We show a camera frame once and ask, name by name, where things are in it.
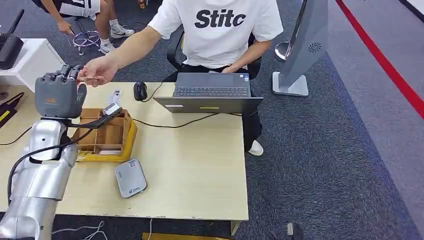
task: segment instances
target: desk leg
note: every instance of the desk leg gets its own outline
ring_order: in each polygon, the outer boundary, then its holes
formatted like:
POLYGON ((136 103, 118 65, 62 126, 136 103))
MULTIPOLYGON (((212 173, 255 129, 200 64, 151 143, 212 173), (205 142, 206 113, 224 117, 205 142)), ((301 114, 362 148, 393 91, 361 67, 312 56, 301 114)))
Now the desk leg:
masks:
POLYGON ((239 220, 231 221, 231 237, 236 235, 237 229, 239 229, 241 223, 242 221, 239 220))

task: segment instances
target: black pants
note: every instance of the black pants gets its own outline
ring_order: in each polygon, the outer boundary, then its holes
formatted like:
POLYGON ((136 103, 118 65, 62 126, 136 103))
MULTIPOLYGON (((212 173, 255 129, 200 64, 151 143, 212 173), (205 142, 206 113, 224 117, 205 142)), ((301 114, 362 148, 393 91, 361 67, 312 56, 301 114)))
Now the black pants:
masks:
MULTIPOLYGON (((209 71, 214 71, 221 73, 226 67, 211 69, 204 66, 191 66, 183 65, 181 70, 174 72, 169 75, 164 83, 175 83, 177 81, 178 73, 208 73, 209 71)), ((246 69, 239 69, 237 73, 247 73, 246 69)), ((243 122, 243 140, 244 140, 244 151, 247 152, 252 148, 252 143, 254 140, 262 133, 262 124, 259 118, 258 111, 255 112, 245 112, 241 115, 241 120, 243 122)))

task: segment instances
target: laptop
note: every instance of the laptop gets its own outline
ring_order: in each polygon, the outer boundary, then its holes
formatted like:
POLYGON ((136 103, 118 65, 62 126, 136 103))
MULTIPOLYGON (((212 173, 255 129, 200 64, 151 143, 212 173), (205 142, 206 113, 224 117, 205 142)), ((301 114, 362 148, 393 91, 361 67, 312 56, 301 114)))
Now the laptop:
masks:
POLYGON ((251 97, 247 73, 178 74, 172 97, 153 97, 172 113, 253 113, 263 97, 251 97))

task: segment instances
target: computer mouse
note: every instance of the computer mouse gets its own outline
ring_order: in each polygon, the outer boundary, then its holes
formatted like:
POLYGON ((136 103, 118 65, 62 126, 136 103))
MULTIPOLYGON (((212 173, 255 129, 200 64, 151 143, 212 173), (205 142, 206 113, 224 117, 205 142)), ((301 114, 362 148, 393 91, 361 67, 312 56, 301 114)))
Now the computer mouse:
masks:
POLYGON ((147 98, 147 86, 144 82, 138 81, 134 84, 134 98, 143 101, 147 98))

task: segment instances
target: person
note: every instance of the person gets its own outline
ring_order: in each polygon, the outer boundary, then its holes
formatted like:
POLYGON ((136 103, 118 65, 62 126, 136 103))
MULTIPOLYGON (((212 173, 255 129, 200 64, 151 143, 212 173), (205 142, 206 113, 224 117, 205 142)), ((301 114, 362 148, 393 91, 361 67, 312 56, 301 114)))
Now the person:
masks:
POLYGON ((129 37, 134 30, 125 29, 118 22, 113 0, 32 0, 35 5, 49 13, 56 20, 59 31, 74 35, 68 17, 91 18, 100 38, 99 51, 107 54, 115 50, 109 37, 114 39, 129 37))
MULTIPOLYGON (((145 57, 181 24, 187 60, 180 72, 246 73, 245 66, 263 55, 283 32, 276 0, 163 0, 145 29, 115 51, 89 61, 79 77, 89 78, 87 83, 93 87, 110 82, 119 69, 145 57), (251 33, 256 42, 248 47, 251 33)), ((176 78, 174 73, 164 81, 176 78)), ((244 150, 262 155, 264 149, 257 142, 262 132, 258 111, 242 114, 242 122, 244 150)))

